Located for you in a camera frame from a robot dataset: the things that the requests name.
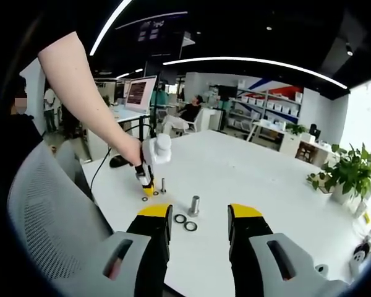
black cable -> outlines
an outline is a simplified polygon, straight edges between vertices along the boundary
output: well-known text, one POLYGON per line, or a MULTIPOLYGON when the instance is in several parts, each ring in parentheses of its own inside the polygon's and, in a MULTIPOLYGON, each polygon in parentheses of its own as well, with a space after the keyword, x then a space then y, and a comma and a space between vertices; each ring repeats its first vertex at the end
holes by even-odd
MULTIPOLYGON (((143 124, 142 126, 148 126, 148 127, 150 127, 150 129, 153 129, 153 127, 151 125, 148 125, 148 124, 143 124)), ((124 132, 128 132, 128 131, 130 131, 132 129, 135 129, 135 128, 138 128, 138 127, 140 127, 140 125, 136 125, 136 126, 130 127, 129 129, 124 130, 124 132)), ((106 158, 110 154, 110 151, 111 151, 111 147, 108 149, 107 154, 104 156, 103 161, 100 163, 98 169, 96 170, 95 174, 92 177, 91 186, 90 186, 91 192, 92 192, 93 181, 95 180, 95 177, 97 176, 97 174, 98 174, 100 168, 102 167, 104 161, 106 161, 106 158)))

black ceiling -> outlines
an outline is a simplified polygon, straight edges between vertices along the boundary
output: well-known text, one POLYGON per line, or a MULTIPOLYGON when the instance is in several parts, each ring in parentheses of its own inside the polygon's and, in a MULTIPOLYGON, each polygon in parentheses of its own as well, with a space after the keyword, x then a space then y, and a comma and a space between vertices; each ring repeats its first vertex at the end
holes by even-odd
MULTIPOLYGON (((77 9, 77 33, 87 53, 119 2, 79 1, 82 9, 77 9)), ((90 57, 90 65, 96 76, 107 70, 112 72, 110 77, 143 67, 145 60, 141 56, 121 50, 127 40, 119 35, 122 29, 114 28, 153 15, 187 11, 184 29, 195 44, 182 49, 181 59, 209 56, 269 59, 310 69, 353 87, 371 78, 371 4, 367 3, 133 0, 90 57), (352 57, 346 53, 346 41, 352 46, 352 57)), ((197 71, 264 77, 312 88, 328 98, 338 98, 345 92, 312 75, 256 62, 206 61, 172 67, 180 74, 197 71)))

white shirt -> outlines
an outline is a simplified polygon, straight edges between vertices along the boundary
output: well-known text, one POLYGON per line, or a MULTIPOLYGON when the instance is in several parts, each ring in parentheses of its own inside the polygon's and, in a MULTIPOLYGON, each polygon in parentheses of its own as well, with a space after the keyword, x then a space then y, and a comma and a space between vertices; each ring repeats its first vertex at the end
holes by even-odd
POLYGON ((47 89, 44 94, 44 110, 53 110, 55 101, 55 93, 52 89, 47 89))

black rubber ring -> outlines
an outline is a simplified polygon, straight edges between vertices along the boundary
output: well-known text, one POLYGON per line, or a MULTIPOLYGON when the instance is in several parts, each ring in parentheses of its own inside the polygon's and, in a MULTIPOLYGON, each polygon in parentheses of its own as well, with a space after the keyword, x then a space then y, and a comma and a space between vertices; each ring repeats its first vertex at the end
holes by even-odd
POLYGON ((184 228, 185 228, 187 231, 194 232, 196 229, 198 229, 198 225, 197 225, 196 223, 194 223, 194 222, 190 222, 190 221, 188 221, 188 222, 186 222, 186 223, 184 224, 184 228), (194 228, 194 229, 188 229, 188 227, 187 227, 188 224, 193 224, 195 228, 194 228))
POLYGON ((178 214, 174 216, 174 221, 178 224, 184 224, 187 221, 187 218, 185 215, 178 214))

hand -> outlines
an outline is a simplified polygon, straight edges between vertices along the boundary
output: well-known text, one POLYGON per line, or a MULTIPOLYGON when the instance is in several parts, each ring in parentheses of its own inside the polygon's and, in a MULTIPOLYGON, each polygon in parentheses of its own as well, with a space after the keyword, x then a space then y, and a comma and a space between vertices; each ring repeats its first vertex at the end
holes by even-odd
POLYGON ((126 134, 127 137, 124 139, 124 143, 121 145, 121 149, 117 151, 131 164, 139 166, 142 164, 142 143, 135 137, 126 134))

